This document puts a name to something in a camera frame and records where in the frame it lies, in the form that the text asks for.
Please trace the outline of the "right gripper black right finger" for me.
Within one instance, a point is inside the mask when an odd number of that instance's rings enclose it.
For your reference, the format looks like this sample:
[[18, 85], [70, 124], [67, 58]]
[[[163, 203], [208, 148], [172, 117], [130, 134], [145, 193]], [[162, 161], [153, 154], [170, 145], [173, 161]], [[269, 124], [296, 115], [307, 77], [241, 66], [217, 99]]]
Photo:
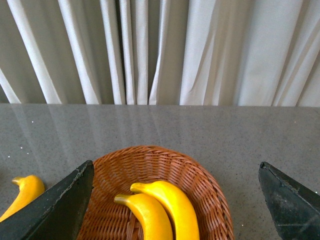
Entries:
[[283, 240], [320, 238], [320, 195], [262, 162], [258, 179], [278, 235]]

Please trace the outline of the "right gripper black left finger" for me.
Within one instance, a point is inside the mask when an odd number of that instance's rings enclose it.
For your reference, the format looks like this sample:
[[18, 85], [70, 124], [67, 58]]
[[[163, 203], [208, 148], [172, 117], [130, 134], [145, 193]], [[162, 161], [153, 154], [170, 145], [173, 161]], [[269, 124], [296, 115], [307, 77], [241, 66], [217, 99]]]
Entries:
[[0, 224], [2, 240], [75, 240], [90, 201], [94, 165], [85, 161], [68, 176]]

